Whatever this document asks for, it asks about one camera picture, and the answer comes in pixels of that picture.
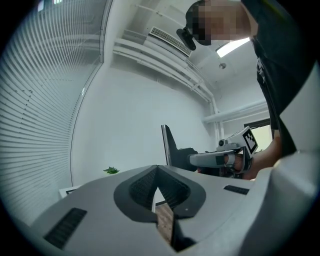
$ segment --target air conditioner vent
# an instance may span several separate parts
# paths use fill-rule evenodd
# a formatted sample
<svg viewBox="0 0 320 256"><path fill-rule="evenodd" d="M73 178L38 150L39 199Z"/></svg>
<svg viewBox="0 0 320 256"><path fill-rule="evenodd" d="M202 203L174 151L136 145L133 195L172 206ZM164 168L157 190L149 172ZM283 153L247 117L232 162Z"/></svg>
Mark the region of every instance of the air conditioner vent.
<svg viewBox="0 0 320 256"><path fill-rule="evenodd" d="M166 43L172 45L173 47L177 48L180 52L190 57L192 51L187 48L183 43L175 39L172 35L164 32L163 30L153 27L149 33L150 35L157 37Z"/></svg>

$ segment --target green leaf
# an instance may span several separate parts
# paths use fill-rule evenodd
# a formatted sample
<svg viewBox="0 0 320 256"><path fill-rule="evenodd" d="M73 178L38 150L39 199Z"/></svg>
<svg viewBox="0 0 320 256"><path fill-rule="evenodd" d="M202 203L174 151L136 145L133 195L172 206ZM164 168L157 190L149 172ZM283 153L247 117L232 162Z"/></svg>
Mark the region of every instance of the green leaf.
<svg viewBox="0 0 320 256"><path fill-rule="evenodd" d="M104 172L106 172L107 174L116 174L119 172L119 170L117 168L114 167L110 167L106 170L103 170Z"/></svg>

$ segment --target black vent grille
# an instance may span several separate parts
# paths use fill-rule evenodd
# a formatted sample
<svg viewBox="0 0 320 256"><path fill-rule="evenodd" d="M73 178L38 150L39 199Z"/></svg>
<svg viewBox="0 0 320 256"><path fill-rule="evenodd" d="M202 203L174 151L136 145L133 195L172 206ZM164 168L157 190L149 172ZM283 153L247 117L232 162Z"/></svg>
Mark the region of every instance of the black vent grille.
<svg viewBox="0 0 320 256"><path fill-rule="evenodd" d="M224 190L232 191L238 194L246 195L248 194L249 190L248 188L238 187L238 186L231 186L227 185L223 188Z"/></svg>
<svg viewBox="0 0 320 256"><path fill-rule="evenodd" d="M152 28L150 34L159 38L159 39L162 39L163 41L174 46L175 48L180 50L182 53L184 53L185 55L190 57L192 51L189 48L187 48L183 43L179 42L177 39L175 39L173 36L171 36L170 34L164 32L156 27Z"/></svg>
<svg viewBox="0 0 320 256"><path fill-rule="evenodd" d="M86 210L72 208L56 225L44 236L50 244L62 249L70 239L80 222L87 214Z"/></svg>
<svg viewBox="0 0 320 256"><path fill-rule="evenodd" d="M190 196L190 188L168 173L162 171L158 179L159 189L171 209L182 204Z"/></svg>
<svg viewBox="0 0 320 256"><path fill-rule="evenodd" d="M152 209L152 202L157 183L155 181L157 169L150 171L147 175L135 181L130 186L130 196L138 204L148 210Z"/></svg>

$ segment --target fluorescent light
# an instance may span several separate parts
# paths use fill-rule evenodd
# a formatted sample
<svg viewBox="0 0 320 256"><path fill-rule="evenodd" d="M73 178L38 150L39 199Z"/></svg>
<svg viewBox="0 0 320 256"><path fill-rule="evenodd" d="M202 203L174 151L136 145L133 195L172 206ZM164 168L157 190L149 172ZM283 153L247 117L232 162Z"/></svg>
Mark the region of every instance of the fluorescent light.
<svg viewBox="0 0 320 256"><path fill-rule="evenodd" d="M228 53L232 52L234 49L237 49L238 47L242 46L243 44L245 44L246 42L249 42L249 41L250 41L250 39L248 37L248 38L244 38L244 39L241 39L241 40L228 42L224 46L218 48L216 50L216 53L219 55L220 58L222 58L223 56L225 56Z"/></svg>

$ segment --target window blind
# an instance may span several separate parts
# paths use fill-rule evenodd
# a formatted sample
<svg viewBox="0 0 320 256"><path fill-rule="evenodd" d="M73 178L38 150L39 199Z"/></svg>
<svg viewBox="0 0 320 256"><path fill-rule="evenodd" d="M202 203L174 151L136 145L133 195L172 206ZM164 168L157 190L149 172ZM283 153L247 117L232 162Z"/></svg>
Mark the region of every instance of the window blind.
<svg viewBox="0 0 320 256"><path fill-rule="evenodd" d="M110 2L42 1L1 57L0 196L26 224L72 186L75 118L102 63Z"/></svg>

